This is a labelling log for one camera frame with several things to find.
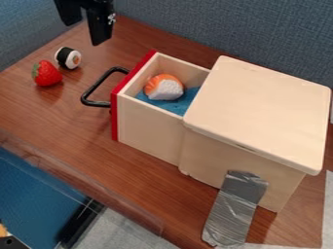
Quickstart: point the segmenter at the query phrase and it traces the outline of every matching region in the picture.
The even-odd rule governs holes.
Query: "salmon nigiri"
[[[144,93],[149,99],[174,100],[184,93],[184,85],[172,75],[160,74],[149,80]]]

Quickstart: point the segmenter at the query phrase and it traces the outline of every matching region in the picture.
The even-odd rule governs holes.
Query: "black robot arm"
[[[111,38],[115,22],[113,0],[55,0],[55,5],[67,26],[82,20],[81,8],[87,11],[94,46]]]

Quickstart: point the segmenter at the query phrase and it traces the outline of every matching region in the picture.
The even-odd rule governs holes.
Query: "green strawberry leaves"
[[[31,71],[31,76],[33,79],[35,79],[36,77],[38,77],[39,75],[39,72],[38,72],[38,69],[39,69],[40,65],[39,63],[35,63],[32,67],[32,71]]]

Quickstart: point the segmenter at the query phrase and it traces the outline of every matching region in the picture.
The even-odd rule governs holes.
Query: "red drawer front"
[[[134,75],[147,63],[156,53],[152,50],[146,54],[139,63],[127,74],[127,76],[111,91],[111,135],[112,139],[118,141],[118,112],[117,95],[119,91],[134,77]]]

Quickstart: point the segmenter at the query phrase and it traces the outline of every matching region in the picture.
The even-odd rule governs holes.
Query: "sushi roll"
[[[81,63],[81,53],[73,49],[62,47],[55,53],[55,61],[66,69],[75,69]]]
[[[149,80],[144,93],[149,99],[174,100],[184,94],[184,85],[172,75],[160,74]]]

